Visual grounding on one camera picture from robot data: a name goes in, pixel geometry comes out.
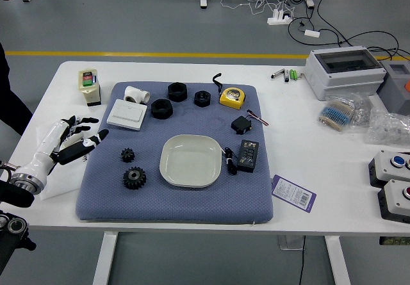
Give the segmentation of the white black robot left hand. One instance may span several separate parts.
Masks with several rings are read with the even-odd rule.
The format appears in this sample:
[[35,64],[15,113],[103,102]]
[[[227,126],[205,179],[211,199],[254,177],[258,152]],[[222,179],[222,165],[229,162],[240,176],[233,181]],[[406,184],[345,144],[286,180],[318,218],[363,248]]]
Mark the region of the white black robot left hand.
[[47,176],[56,164],[66,165],[79,159],[94,150],[106,138],[109,131],[103,129],[89,138],[73,143],[64,149],[61,148],[63,141],[68,137],[90,130],[87,124],[94,124],[98,121],[96,118],[80,118],[75,115],[69,119],[57,121],[38,146],[32,160],[12,174],[11,184],[34,195],[39,194],[45,188]]

